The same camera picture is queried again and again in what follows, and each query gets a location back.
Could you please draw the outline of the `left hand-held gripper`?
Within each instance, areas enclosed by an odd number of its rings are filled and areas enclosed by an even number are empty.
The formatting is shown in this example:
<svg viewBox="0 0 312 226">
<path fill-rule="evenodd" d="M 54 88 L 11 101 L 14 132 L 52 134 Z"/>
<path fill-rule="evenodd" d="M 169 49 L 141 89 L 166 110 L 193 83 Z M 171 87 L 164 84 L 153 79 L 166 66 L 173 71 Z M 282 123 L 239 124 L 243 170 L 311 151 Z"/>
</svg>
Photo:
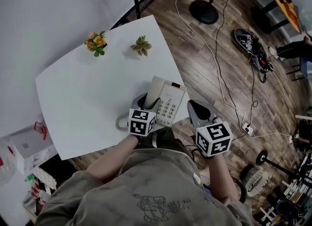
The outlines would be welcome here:
<svg viewBox="0 0 312 226">
<path fill-rule="evenodd" d="M 146 137 L 155 127 L 161 99 L 157 98 L 151 108 L 144 108 L 147 94 L 141 94 L 133 99 L 132 106 L 129 109 L 128 132 L 132 135 Z"/>
</svg>

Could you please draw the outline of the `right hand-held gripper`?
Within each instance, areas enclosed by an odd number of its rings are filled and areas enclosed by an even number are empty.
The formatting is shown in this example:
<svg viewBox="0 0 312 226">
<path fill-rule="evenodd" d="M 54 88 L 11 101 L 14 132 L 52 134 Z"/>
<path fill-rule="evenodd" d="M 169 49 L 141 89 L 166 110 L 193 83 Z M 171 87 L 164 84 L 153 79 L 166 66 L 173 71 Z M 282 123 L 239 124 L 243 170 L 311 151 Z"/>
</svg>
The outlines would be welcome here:
<svg viewBox="0 0 312 226">
<path fill-rule="evenodd" d="M 214 157 L 230 149 L 233 134 L 227 121 L 223 121 L 214 106 L 189 100 L 187 110 L 194 133 L 193 140 L 202 157 Z"/>
</svg>

